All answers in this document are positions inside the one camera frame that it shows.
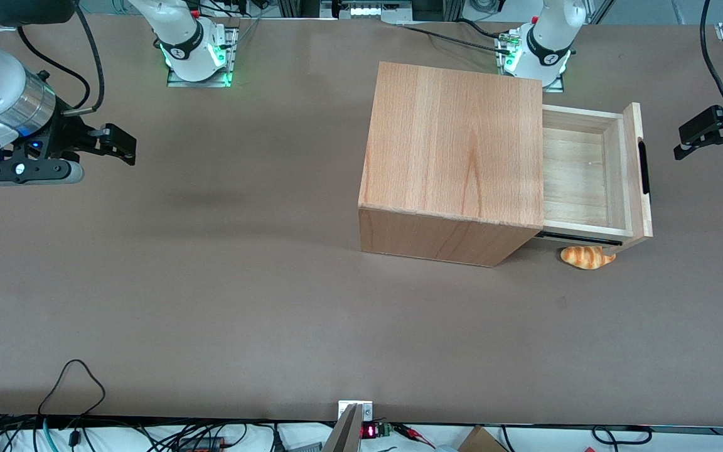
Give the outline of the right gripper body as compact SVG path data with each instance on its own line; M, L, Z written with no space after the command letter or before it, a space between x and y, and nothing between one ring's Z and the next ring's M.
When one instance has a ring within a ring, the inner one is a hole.
M63 153L84 152L91 147L91 136L87 126L63 124L58 121L54 126L46 126L33 135L23 136L17 129L0 123L0 149L15 145L25 139L29 148L46 151L60 156Z

